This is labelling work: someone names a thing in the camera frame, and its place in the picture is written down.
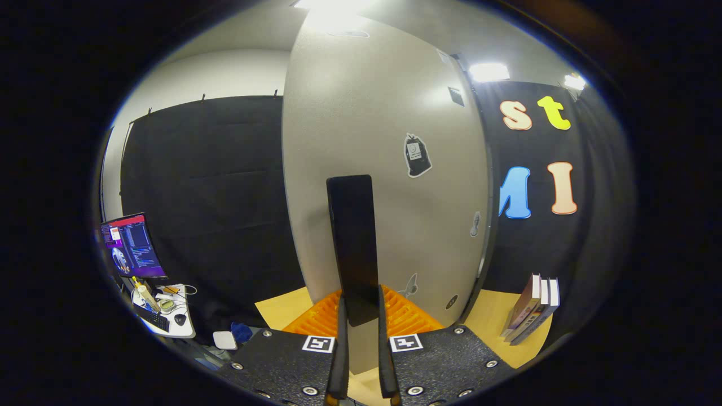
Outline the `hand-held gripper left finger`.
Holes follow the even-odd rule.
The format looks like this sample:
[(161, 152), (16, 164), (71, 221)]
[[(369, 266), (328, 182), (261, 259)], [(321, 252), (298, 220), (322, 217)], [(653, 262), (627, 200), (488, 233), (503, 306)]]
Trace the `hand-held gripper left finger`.
[(349, 385), (346, 322), (338, 290), (284, 329), (261, 329), (217, 370), (217, 378), (266, 405), (336, 405)]

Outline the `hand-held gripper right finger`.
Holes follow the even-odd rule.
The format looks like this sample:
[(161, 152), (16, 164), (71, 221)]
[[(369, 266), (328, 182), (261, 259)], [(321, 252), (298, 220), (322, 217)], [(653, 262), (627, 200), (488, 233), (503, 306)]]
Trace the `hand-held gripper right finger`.
[(443, 327), (380, 285), (378, 373), (392, 405), (463, 405), (516, 372), (468, 326)]

